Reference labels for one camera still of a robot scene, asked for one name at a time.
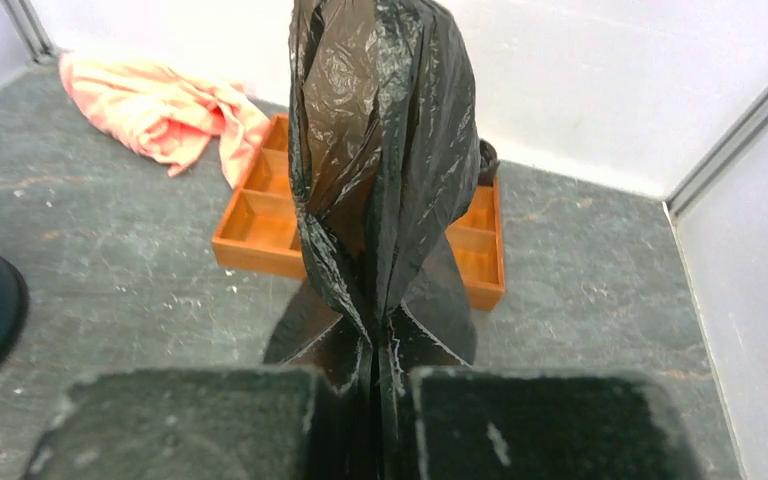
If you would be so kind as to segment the black plastic trash bag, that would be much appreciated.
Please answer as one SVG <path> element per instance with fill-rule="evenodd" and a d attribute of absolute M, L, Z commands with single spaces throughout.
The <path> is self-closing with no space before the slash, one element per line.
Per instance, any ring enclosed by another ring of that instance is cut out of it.
<path fill-rule="evenodd" d="M 320 372 L 308 478 L 395 479 L 412 459 L 411 371 L 476 355 L 446 235 L 479 179 L 473 68 L 434 1 L 298 1 L 289 49 L 306 277 L 264 360 Z"/>

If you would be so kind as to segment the left aluminium corner post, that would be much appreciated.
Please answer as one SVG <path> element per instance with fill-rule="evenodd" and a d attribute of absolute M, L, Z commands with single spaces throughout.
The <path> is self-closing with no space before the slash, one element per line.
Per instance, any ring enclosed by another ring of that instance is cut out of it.
<path fill-rule="evenodd" d="M 59 50 L 47 34 L 30 0 L 1 0 L 30 60 L 47 65 L 56 61 Z"/>

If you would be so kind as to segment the orange compartment tray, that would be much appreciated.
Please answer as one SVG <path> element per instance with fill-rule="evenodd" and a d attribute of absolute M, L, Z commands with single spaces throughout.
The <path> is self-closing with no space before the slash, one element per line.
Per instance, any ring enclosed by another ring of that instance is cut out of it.
<path fill-rule="evenodd" d="M 447 230 L 472 308 L 491 311 L 506 293 L 500 181 L 480 185 L 466 214 Z M 217 263 L 303 279 L 288 173 L 288 115 L 275 114 L 212 236 Z"/>

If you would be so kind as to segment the right aluminium corner post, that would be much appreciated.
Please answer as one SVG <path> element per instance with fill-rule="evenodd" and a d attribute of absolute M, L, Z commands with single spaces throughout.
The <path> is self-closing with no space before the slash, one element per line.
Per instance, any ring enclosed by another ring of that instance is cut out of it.
<path fill-rule="evenodd" d="M 663 202 L 669 218 L 677 221 L 694 206 L 767 129 L 768 86 Z"/>

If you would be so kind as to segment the pink cloth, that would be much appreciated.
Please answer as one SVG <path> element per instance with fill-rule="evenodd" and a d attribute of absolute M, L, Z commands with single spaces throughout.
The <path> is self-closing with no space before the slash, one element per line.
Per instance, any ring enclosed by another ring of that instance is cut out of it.
<path fill-rule="evenodd" d="M 223 77 L 77 52 L 60 56 L 58 72 L 93 127 L 166 166 L 170 177 L 188 170 L 216 139 L 222 174 L 235 187 L 270 125 L 244 86 Z"/>

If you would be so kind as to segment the rolled bag back right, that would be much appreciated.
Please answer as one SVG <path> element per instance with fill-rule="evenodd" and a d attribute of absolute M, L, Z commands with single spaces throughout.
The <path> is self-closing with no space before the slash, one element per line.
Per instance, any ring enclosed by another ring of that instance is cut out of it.
<path fill-rule="evenodd" d="M 500 161 L 495 147 L 487 140 L 479 140 L 480 168 L 477 184 L 492 187 Z"/>

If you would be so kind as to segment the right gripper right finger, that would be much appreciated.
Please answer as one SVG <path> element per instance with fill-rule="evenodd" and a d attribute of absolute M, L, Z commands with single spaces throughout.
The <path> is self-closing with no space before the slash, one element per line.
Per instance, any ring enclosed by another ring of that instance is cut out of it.
<path fill-rule="evenodd" d="M 667 391 L 630 372 L 422 367 L 419 479 L 699 479 Z"/>

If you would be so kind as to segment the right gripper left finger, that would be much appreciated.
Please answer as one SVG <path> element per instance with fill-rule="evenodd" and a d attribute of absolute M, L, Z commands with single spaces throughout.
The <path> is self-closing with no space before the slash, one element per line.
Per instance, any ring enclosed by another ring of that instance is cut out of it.
<path fill-rule="evenodd" d="M 76 381 L 25 479 L 318 479 L 311 370 L 137 369 Z"/>

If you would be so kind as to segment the aluminium corner post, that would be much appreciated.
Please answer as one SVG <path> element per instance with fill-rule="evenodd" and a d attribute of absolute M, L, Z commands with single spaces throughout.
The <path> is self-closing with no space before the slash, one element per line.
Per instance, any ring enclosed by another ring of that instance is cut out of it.
<path fill-rule="evenodd" d="M 768 86 L 663 202 L 669 218 L 677 221 L 694 206 L 767 129 Z"/>
<path fill-rule="evenodd" d="M 1 0 L 30 60 L 47 65 L 56 61 L 59 50 L 47 34 L 30 0 Z"/>

